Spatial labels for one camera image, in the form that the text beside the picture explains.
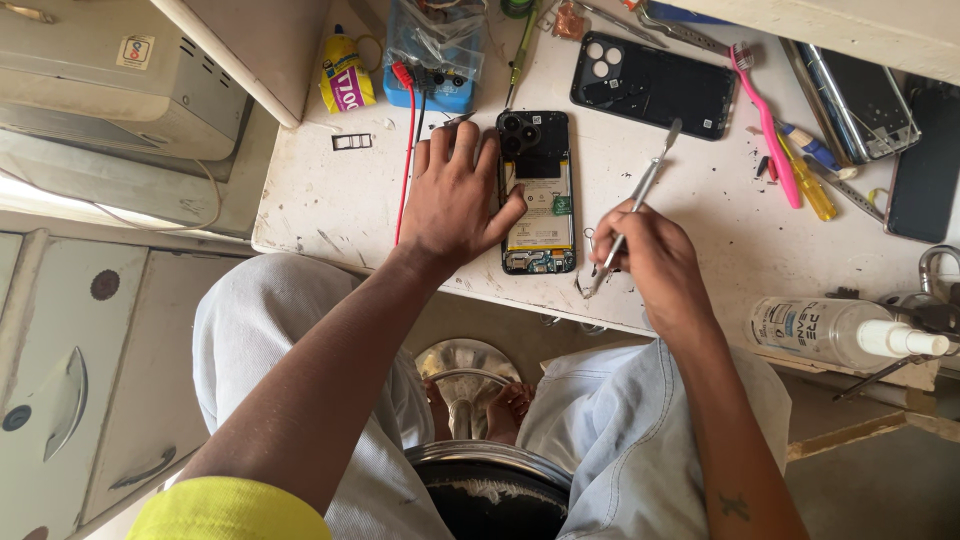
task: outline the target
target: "red probe wire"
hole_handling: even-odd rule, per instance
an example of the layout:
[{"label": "red probe wire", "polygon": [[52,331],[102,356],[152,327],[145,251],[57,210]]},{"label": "red probe wire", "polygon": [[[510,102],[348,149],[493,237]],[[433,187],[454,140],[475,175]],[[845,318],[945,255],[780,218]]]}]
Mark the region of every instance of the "red probe wire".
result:
[{"label": "red probe wire", "polygon": [[403,187],[400,191],[400,210],[396,213],[396,232],[394,233],[394,245],[400,241],[400,223],[403,221],[403,207],[407,202],[407,175],[410,173],[410,155],[414,149],[414,125],[417,121],[417,97],[414,94],[414,80],[407,72],[407,68],[401,61],[395,61],[391,66],[394,75],[400,81],[404,88],[410,91],[410,137],[407,139],[407,160],[403,164]]}]

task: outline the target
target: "black probe wire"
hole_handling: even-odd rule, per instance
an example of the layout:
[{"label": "black probe wire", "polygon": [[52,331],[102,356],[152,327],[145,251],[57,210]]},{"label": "black probe wire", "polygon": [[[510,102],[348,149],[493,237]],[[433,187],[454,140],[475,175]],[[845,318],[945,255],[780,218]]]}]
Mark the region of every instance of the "black probe wire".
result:
[{"label": "black probe wire", "polygon": [[426,90],[420,90],[420,120],[417,122],[417,140],[414,142],[416,145],[420,142],[420,132],[423,131],[423,112],[426,110]]}]

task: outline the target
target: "yellow sleeve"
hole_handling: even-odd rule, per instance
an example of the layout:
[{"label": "yellow sleeve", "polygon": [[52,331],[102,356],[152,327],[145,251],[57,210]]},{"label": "yellow sleeve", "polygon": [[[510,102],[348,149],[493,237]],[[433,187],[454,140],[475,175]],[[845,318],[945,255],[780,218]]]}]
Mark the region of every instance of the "yellow sleeve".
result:
[{"label": "yellow sleeve", "polygon": [[330,540],[317,510],[265,483],[230,477],[189,479],[140,510],[127,540]]}]

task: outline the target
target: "yellow glue tube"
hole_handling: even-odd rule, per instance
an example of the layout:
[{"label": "yellow glue tube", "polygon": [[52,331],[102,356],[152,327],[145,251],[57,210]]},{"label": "yellow glue tube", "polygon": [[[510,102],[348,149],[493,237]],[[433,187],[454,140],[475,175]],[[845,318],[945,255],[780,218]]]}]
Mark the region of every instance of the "yellow glue tube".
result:
[{"label": "yellow glue tube", "polygon": [[330,112],[357,109],[376,103],[370,73],[364,67],[357,45],[343,34],[338,24],[336,34],[324,45],[324,74],[320,92]]}]

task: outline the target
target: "smartphone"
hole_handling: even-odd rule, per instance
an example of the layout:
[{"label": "smartphone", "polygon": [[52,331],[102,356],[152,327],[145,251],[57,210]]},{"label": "smartphone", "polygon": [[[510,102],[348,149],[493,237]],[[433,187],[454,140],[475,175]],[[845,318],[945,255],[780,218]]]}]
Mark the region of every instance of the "smartphone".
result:
[{"label": "smartphone", "polygon": [[503,271],[563,274],[577,266],[569,119],[557,110],[504,111],[500,133],[500,203],[524,184],[527,212],[503,240]]},{"label": "smartphone", "polygon": [[924,138],[899,156],[884,230],[939,244],[947,237],[960,179],[960,87],[911,76],[907,91]]},{"label": "smartphone", "polygon": [[920,140],[887,67],[797,42],[832,129],[856,164],[901,152]]},{"label": "smartphone", "polygon": [[733,71],[627,39],[587,32],[573,73],[570,101],[644,124],[717,140],[727,129]]}]

